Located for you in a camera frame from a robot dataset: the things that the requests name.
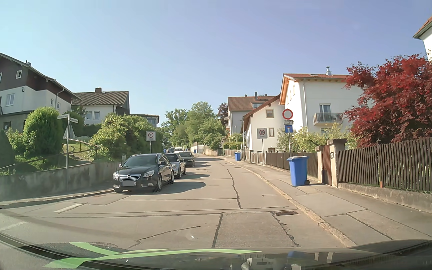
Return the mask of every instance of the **road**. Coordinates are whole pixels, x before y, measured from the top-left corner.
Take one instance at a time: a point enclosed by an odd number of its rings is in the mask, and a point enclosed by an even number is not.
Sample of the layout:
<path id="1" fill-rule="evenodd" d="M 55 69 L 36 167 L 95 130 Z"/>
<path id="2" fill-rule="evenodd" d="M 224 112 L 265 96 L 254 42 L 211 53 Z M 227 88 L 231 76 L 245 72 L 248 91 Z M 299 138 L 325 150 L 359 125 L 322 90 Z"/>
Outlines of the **road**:
<path id="1" fill-rule="evenodd" d="M 0 210 L 0 232 L 33 244 L 89 242 L 130 250 L 343 247 L 251 172 L 219 158 L 195 161 L 195 168 L 161 192 L 107 193 Z M 278 215 L 288 211 L 293 214 Z M 18 251 L 0 243 L 2 269 L 29 265 L 15 265 L 25 260 L 18 258 Z"/>

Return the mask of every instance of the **white road marking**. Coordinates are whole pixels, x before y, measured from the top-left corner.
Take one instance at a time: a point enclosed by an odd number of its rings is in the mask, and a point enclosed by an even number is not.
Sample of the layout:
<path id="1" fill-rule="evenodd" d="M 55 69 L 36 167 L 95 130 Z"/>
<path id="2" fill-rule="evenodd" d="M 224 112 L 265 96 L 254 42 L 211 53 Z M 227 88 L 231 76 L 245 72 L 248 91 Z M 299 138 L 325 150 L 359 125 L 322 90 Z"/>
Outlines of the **white road marking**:
<path id="1" fill-rule="evenodd" d="M 77 204 L 69 205 L 68 207 L 64 207 L 64 208 L 56 210 L 54 212 L 55 213 L 61 213 L 61 212 L 71 210 L 71 209 L 76 208 L 76 207 L 81 206 L 81 205 L 84 205 L 84 203 L 77 203 Z"/>
<path id="2" fill-rule="evenodd" d="M 21 221 L 21 222 L 15 223 L 15 224 L 11 224 L 11 225 L 8 225 L 8 226 L 6 226 L 6 227 L 2 227 L 2 228 L 0 228 L 0 231 L 9 230 L 9 229 L 11 229 L 11 228 L 14 228 L 14 227 L 16 227 L 16 226 L 19 226 L 19 225 L 21 225 L 21 224 L 25 224 L 25 223 L 27 223 L 27 221 Z"/>

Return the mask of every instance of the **car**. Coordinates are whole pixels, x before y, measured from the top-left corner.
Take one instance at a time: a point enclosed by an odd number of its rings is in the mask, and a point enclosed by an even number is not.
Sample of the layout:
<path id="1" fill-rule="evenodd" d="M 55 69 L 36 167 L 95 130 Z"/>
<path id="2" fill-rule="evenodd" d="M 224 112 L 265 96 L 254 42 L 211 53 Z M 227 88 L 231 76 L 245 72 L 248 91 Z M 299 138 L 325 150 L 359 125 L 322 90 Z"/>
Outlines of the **car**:
<path id="1" fill-rule="evenodd" d="M 165 156 L 173 166 L 174 178 L 179 179 L 181 175 L 186 175 L 186 162 L 179 154 L 165 154 Z"/>
<path id="2" fill-rule="evenodd" d="M 187 167 L 195 167 L 195 156 L 190 151 L 183 151 L 178 153 L 186 162 Z"/>
<path id="3" fill-rule="evenodd" d="M 166 183 L 174 183 L 174 170 L 160 153 L 132 155 L 113 173 L 113 189 L 117 193 L 138 189 L 160 191 Z"/>

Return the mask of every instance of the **car grille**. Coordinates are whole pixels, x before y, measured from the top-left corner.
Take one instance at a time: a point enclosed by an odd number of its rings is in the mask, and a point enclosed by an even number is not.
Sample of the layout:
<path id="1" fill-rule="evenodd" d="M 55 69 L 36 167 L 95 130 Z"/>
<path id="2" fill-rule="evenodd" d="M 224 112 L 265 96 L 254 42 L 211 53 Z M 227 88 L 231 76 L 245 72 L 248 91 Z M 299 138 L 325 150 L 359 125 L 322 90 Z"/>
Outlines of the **car grille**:
<path id="1" fill-rule="evenodd" d="M 137 174 L 120 174 L 119 178 L 121 180 L 138 180 L 141 177 L 140 173 Z"/>

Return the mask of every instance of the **gate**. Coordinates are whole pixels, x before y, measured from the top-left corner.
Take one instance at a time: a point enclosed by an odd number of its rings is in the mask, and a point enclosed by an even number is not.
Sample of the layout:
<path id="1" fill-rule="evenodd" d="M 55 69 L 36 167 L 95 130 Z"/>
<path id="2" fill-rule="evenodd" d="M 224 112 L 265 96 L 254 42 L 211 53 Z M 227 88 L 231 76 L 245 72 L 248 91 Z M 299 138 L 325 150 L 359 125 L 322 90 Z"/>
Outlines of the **gate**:
<path id="1" fill-rule="evenodd" d="M 324 145 L 322 148 L 322 183 L 332 186 L 331 179 L 331 158 L 329 156 L 329 146 Z"/>

